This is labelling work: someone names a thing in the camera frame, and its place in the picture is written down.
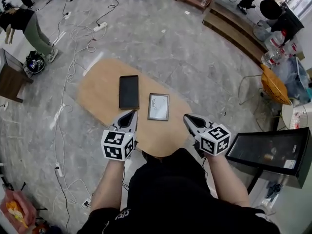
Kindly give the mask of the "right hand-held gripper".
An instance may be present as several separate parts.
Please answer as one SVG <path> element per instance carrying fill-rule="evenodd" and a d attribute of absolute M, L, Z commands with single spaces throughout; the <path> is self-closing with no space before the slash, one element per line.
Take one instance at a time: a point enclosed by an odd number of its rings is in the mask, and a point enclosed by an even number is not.
<path fill-rule="evenodd" d="M 199 149 L 204 153 L 217 156 L 230 147 L 232 134 L 223 124 L 211 128 L 214 122 L 197 114 L 185 114 L 183 122 L 193 137 L 197 135 L 195 139 L 199 142 Z"/>

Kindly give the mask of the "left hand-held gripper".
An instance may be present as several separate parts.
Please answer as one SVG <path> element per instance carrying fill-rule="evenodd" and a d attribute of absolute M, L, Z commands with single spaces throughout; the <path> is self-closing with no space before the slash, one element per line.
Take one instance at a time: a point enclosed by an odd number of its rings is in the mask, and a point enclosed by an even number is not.
<path fill-rule="evenodd" d="M 137 145 L 137 110 L 119 114 L 103 131 L 101 148 L 105 158 L 125 161 Z"/>

